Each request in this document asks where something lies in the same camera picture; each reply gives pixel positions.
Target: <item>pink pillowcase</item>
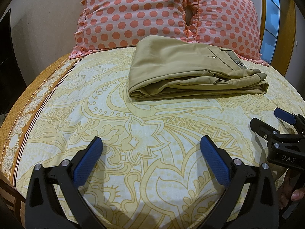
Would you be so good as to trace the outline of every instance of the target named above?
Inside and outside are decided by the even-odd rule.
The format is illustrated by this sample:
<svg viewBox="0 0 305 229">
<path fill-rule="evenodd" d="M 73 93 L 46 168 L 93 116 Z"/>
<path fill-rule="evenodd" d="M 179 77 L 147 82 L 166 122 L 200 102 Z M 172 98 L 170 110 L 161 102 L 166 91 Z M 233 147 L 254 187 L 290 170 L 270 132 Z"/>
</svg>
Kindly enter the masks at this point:
<svg viewBox="0 0 305 229">
<path fill-rule="evenodd" d="M 148 35 L 188 41 L 186 0 L 83 0 L 70 58 L 136 45 Z"/>
<path fill-rule="evenodd" d="M 188 1 L 194 13 L 189 41 L 231 48 L 246 59 L 260 60 L 260 31 L 251 1 Z"/>
</svg>

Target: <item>yellow floral bedsheet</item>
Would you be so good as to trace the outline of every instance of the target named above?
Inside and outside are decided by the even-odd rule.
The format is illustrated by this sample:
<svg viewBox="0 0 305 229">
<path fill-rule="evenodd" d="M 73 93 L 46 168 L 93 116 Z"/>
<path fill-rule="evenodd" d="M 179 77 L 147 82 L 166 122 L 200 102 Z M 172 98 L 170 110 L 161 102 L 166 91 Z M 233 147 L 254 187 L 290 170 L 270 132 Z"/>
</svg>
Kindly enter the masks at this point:
<svg viewBox="0 0 305 229">
<path fill-rule="evenodd" d="M 35 164 L 58 165 L 99 136 L 102 156 L 80 192 L 106 227 L 193 228 L 224 190 L 202 157 L 200 138 L 209 135 L 231 156 L 258 166 L 268 149 L 251 131 L 251 118 L 292 132 L 273 111 L 304 115 L 305 103 L 274 68 L 248 61 L 248 68 L 267 74 L 267 94 L 135 101 L 128 96 L 134 51 L 114 49 L 59 65 L 20 113 L 1 170 L 25 197 Z M 274 178 L 284 172 L 271 168 Z M 58 186 L 56 192 L 75 221 Z"/>
</svg>

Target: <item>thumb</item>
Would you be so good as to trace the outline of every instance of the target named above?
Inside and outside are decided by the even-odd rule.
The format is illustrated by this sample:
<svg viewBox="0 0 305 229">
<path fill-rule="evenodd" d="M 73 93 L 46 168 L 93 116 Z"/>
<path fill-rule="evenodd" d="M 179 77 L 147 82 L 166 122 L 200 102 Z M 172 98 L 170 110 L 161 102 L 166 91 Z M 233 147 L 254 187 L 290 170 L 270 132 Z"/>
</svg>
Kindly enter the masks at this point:
<svg viewBox="0 0 305 229">
<path fill-rule="evenodd" d="M 305 195 L 305 187 L 295 190 L 291 195 L 292 201 L 302 200 Z"/>
</svg>

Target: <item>bed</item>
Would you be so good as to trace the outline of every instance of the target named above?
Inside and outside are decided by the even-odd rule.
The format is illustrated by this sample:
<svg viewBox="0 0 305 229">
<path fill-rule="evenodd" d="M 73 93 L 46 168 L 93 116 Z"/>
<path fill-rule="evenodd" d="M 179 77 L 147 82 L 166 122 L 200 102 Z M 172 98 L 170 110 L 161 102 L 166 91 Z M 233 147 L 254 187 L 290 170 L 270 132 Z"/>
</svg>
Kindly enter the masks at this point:
<svg viewBox="0 0 305 229">
<path fill-rule="evenodd" d="M 135 101 L 127 93 L 134 51 L 127 47 L 71 60 L 66 55 L 43 71 L 0 129 L 1 171 L 26 197 L 35 164 L 58 165 L 99 136 L 102 156 L 80 192 L 106 227 L 193 228 L 224 190 L 202 157 L 200 138 L 209 135 L 230 156 L 258 166 L 268 149 L 250 130 L 250 119 L 291 133 L 273 111 L 304 115 L 304 100 L 271 66 L 242 60 L 267 74 L 265 95 Z M 271 169 L 275 180 L 285 171 Z M 59 187 L 56 192 L 74 220 Z"/>
</svg>

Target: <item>metal screw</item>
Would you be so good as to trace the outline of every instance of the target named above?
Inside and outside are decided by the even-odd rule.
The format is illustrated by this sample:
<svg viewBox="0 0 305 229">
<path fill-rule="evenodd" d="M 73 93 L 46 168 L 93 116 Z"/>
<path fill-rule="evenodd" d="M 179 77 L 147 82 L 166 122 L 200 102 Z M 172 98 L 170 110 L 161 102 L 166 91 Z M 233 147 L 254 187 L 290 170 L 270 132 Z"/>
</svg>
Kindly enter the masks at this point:
<svg viewBox="0 0 305 229">
<path fill-rule="evenodd" d="M 263 163 L 263 164 L 262 164 L 262 167 L 263 167 L 264 169 L 269 169 L 269 165 L 268 165 L 267 163 Z"/>
<path fill-rule="evenodd" d="M 62 165 L 62 166 L 68 166 L 69 163 L 70 163 L 70 160 L 65 159 L 65 160 L 63 160 L 63 161 L 61 162 L 61 165 Z"/>
<path fill-rule="evenodd" d="M 242 161 L 239 158 L 234 159 L 233 162 L 234 162 L 235 165 L 241 165 L 242 164 Z"/>
<path fill-rule="evenodd" d="M 41 168 L 41 164 L 36 164 L 34 167 L 35 170 L 40 170 L 40 168 Z"/>
</svg>

